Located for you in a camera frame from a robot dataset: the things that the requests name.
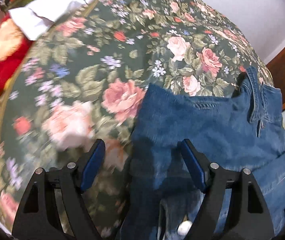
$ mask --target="white button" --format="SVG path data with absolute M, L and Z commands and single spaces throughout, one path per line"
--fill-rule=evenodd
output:
M 183 221 L 179 226 L 178 226 L 178 235 L 180 236 L 185 236 L 188 234 L 190 228 L 192 226 L 192 222 L 189 220 Z

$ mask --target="denim shirt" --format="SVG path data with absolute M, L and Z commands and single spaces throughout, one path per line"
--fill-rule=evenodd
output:
M 130 209 L 121 240 L 183 239 L 177 228 L 193 221 L 204 195 L 196 189 L 177 143 L 189 138 L 209 161 L 225 169 L 249 168 L 278 233 L 285 223 L 285 129 L 279 89 L 262 85 L 247 68 L 233 98 L 173 95 L 150 84 L 132 133 Z M 226 190 L 216 233 L 227 217 Z

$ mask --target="floral bedsheet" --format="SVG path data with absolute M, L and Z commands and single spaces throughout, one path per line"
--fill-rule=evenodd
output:
M 148 84 L 231 97 L 249 65 L 273 85 L 241 31 L 201 0 L 96 0 L 80 8 L 35 42 L 0 98 L 0 223 L 11 230 L 36 168 L 79 158 L 84 150 L 61 139 L 85 124 L 86 147 L 102 138 L 106 157 L 83 198 L 101 235 L 113 237 L 127 207 L 130 134 Z M 64 211 L 60 218 L 72 234 Z

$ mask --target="metal screw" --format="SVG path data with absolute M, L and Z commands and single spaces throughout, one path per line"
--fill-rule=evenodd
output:
M 251 173 L 251 170 L 247 169 L 247 168 L 244 168 L 244 174 L 247 174 L 249 175 Z
M 67 168 L 68 168 L 68 169 L 73 169 L 74 167 L 76 167 L 76 164 L 75 164 L 75 163 L 68 163 L 68 164 L 67 164 Z
M 36 171 L 35 171 L 35 173 L 36 174 L 41 174 L 43 172 L 43 168 L 38 168 L 38 169 L 36 169 Z
M 218 169 L 219 168 L 219 165 L 218 163 L 210 163 L 210 167 L 212 167 L 213 169 Z

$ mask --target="blue denim garment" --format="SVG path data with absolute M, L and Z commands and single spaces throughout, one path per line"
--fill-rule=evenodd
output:
M 177 149 L 185 138 L 225 169 L 252 170 L 279 232 L 285 222 L 281 92 L 260 87 L 253 67 L 239 92 L 234 98 L 185 97 L 150 84 L 132 133 L 131 206 L 118 239 L 184 238 L 178 225 L 186 216 L 194 220 L 204 197 Z M 223 229 L 230 194 L 227 190 L 216 232 Z

